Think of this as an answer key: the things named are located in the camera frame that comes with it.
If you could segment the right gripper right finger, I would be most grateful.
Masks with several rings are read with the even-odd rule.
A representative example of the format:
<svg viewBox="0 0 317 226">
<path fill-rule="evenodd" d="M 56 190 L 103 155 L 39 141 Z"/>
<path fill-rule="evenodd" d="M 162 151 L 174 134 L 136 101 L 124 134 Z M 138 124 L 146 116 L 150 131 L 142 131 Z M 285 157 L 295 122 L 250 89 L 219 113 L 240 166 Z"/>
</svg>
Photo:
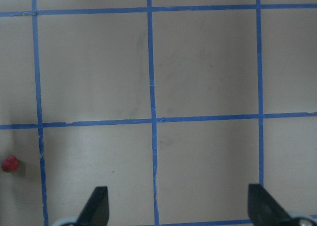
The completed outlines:
<svg viewBox="0 0 317 226">
<path fill-rule="evenodd" d="M 248 185 L 248 217 L 255 226 L 315 226 L 316 220 L 286 211 L 261 184 Z"/>
</svg>

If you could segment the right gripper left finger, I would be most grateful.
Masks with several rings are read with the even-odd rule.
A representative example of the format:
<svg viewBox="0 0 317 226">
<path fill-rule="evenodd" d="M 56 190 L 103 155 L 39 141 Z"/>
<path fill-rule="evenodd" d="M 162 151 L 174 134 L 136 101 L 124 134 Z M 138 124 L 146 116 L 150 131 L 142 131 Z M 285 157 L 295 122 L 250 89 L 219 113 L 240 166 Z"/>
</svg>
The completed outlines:
<svg viewBox="0 0 317 226">
<path fill-rule="evenodd" d="M 109 221 L 109 202 L 107 186 L 96 187 L 79 217 L 76 226 L 106 226 Z"/>
</svg>

